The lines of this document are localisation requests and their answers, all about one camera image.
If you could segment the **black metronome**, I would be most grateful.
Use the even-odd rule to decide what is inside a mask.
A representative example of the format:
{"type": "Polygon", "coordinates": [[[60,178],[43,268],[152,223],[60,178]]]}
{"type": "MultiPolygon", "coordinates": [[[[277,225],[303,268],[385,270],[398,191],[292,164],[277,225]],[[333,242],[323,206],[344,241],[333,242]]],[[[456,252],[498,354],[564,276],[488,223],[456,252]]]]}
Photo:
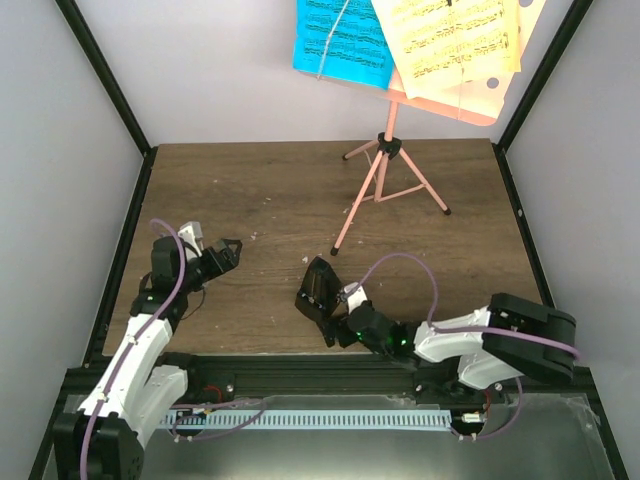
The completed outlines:
{"type": "Polygon", "coordinates": [[[332,266],[316,256],[308,265],[294,306],[305,318],[325,328],[340,303],[342,288],[332,266]]]}

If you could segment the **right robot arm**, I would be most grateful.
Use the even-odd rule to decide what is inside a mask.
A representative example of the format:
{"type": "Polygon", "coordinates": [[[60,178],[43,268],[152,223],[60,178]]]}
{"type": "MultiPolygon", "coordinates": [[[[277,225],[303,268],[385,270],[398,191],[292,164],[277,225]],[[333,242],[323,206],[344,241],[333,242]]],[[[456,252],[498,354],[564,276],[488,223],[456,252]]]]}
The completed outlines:
{"type": "Polygon", "coordinates": [[[551,385],[572,382],[579,352],[576,320],[551,307],[506,293],[487,306],[446,321],[398,323],[358,294],[342,315],[326,316],[320,328],[329,347],[360,344],[409,370],[424,363],[458,361],[444,378],[458,403],[496,383],[528,377],[551,385]]]}

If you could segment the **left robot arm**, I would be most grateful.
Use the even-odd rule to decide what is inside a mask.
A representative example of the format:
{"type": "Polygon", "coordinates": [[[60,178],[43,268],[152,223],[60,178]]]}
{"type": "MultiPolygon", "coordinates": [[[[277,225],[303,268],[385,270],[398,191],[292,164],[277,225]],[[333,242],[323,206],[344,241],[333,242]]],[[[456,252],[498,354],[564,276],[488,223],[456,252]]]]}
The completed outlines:
{"type": "Polygon", "coordinates": [[[220,239],[206,247],[200,226],[154,241],[151,267],[132,302],[125,335],[82,403],[53,427],[60,479],[137,479],[145,448],[170,407],[196,402],[203,377],[158,362],[188,308],[188,297],[235,269],[242,243],[220,239]]]}

